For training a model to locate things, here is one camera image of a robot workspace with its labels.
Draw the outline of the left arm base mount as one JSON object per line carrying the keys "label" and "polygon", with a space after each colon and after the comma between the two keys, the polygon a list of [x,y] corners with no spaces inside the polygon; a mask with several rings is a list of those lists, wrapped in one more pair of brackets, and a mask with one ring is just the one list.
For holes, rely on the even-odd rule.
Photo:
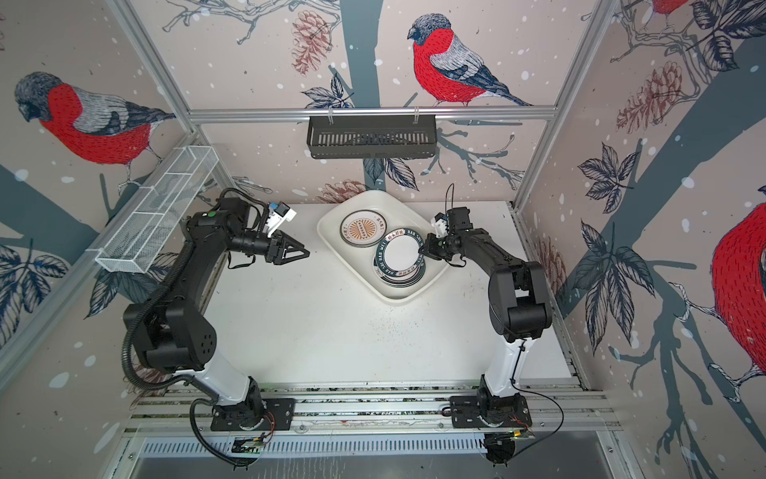
{"label": "left arm base mount", "polygon": [[215,432],[287,431],[291,427],[293,398],[259,399],[253,404],[213,407],[211,430]]}

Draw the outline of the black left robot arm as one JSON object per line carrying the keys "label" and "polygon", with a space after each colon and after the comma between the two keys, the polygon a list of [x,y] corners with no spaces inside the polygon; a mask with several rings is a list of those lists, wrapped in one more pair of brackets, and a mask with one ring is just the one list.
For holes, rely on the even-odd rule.
{"label": "black left robot arm", "polygon": [[300,241],[280,229],[295,215],[285,203],[226,189],[210,210],[186,221],[171,270],[146,301],[124,312],[121,365],[129,383],[160,390],[183,382],[205,393],[219,414],[261,419],[267,408],[257,382],[217,353],[217,332],[201,312],[203,294],[219,261],[232,253],[272,265],[309,257]]}

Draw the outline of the green rim plate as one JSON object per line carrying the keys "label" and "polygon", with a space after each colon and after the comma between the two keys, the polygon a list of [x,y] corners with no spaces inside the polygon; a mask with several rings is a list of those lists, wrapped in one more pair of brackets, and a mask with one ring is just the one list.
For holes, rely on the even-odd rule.
{"label": "green rim plate", "polygon": [[426,273],[426,267],[423,265],[416,269],[416,271],[412,271],[412,273],[409,273],[404,277],[391,277],[391,275],[385,275],[385,273],[383,273],[381,269],[378,269],[378,267],[375,267],[374,271],[383,283],[391,285],[391,287],[412,287],[412,285],[417,285],[417,283],[423,279]]}
{"label": "green rim plate", "polygon": [[421,235],[413,229],[393,230],[378,244],[373,265],[388,279],[404,279],[414,275],[425,263],[420,253],[422,245]]}

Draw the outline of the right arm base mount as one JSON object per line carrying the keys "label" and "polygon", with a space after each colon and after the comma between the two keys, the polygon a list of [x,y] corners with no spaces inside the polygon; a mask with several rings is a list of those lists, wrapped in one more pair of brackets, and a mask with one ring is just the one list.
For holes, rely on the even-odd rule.
{"label": "right arm base mount", "polygon": [[449,409],[456,429],[529,429],[533,423],[527,399],[520,393],[507,397],[451,396]]}

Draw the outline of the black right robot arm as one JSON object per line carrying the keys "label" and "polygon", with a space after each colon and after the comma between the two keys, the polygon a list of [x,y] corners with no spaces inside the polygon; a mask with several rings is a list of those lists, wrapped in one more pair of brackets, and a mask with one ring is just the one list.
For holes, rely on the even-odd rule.
{"label": "black right robot arm", "polygon": [[480,380],[477,406],[484,411],[500,408],[520,392],[518,381],[527,356],[553,322],[545,271],[536,261],[511,255],[471,224],[454,227],[440,218],[433,229],[420,247],[421,255],[449,265],[458,255],[489,277],[489,319],[502,341]]}

